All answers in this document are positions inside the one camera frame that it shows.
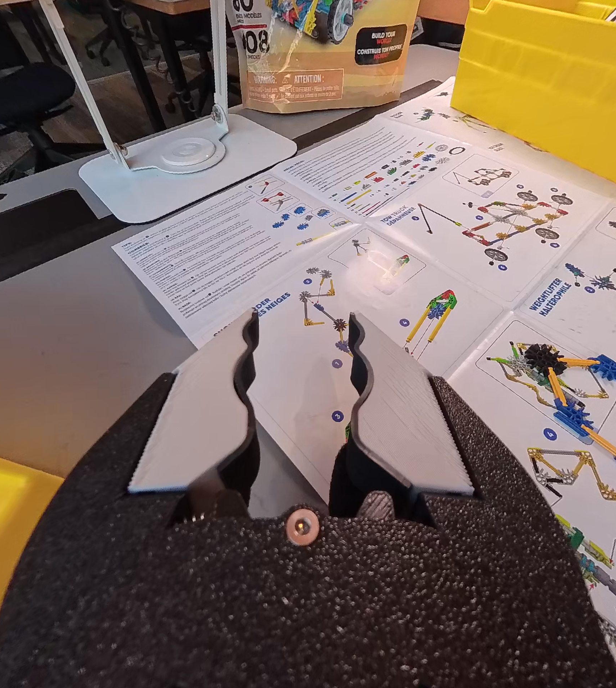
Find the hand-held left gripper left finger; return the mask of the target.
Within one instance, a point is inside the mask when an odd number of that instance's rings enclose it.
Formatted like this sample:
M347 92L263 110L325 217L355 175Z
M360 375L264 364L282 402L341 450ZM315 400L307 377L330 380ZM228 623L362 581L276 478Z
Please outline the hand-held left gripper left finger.
M129 494L179 494L192 520L250 519L261 461L248 396L258 344L259 315L249 309L175 370Z

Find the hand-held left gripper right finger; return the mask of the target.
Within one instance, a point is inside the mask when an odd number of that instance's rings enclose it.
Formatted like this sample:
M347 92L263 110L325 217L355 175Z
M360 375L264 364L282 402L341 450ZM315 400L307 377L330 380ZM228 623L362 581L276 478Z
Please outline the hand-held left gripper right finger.
M431 519L426 496L476 497L433 377L364 314L349 317L357 391L330 485L334 517L364 513L383 493L398 519Z

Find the grey desk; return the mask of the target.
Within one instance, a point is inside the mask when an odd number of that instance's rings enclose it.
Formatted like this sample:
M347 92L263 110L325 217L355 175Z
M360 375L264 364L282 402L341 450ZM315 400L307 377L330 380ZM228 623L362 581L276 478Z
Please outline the grey desk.
M0 687L616 687L562 522L422 365L476 489L426 496L431 519L394 517L383 493L331 516L351 415L324 500L256 417L253 384L250 519L129 494L175 370L234 321L195 346L114 252L163 221L0 284L1 453L66 474L0 613Z

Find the toy rod and connector assembly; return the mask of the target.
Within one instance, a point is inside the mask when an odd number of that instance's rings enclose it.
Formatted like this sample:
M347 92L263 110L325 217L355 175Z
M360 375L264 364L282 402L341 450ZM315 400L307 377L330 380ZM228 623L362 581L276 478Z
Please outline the toy rod and connector assembly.
M600 354L593 358L563 357L547 343L510 342L512 356L487 357L498 363L505 378L527 387L535 393L536 401L553 411L553 418L581 442L596 444L616 461L616 446L596 430L585 404L588 398L608 398L603 381L616 382L616 361ZM571 387L563 374L571 369L585 369L596 382L597 393L586 393Z

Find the white printed instruction sheet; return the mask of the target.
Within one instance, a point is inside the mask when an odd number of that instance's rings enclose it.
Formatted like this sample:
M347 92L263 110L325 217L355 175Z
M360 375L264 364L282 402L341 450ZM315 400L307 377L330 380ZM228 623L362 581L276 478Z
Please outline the white printed instruction sheet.
M254 307L256 417L325 500L356 392L350 312L443 375L537 482L616 659L616 461L487 357L616 361L616 186L450 108L402 109L114 246L199 347ZM588 398L616 446L616 382Z

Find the white lamp stand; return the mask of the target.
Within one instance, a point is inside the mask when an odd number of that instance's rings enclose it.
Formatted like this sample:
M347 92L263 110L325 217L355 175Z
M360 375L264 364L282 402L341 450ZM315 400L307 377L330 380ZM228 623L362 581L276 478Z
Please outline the white lamp stand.
M293 140L228 112L224 2L210 3L215 83L211 115L127 147L111 138L53 2L40 5L108 151L84 163L79 176L119 220L133 225L165 217L297 151Z

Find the tan toy building set bag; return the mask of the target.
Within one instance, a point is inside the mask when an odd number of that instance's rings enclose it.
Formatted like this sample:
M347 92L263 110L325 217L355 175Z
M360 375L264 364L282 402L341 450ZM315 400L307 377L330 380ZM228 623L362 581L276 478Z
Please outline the tan toy building set bag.
M246 108L272 114L399 99L418 1L227 1Z

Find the large yellow plastic bin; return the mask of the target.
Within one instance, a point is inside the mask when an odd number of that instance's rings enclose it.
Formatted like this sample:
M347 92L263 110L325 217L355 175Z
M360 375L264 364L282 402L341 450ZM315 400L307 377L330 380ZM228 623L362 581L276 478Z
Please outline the large yellow plastic bin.
M616 22L581 1L472 1L451 106L616 183Z

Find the black office chair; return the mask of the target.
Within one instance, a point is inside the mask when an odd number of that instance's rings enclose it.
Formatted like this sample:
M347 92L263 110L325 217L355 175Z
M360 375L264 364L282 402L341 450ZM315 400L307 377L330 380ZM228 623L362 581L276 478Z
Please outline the black office chair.
M47 63L28 64L0 78L0 137L26 133L41 169L69 162L66 146L56 148L42 123L71 108L62 108L62 104L72 97L75 88L66 71Z

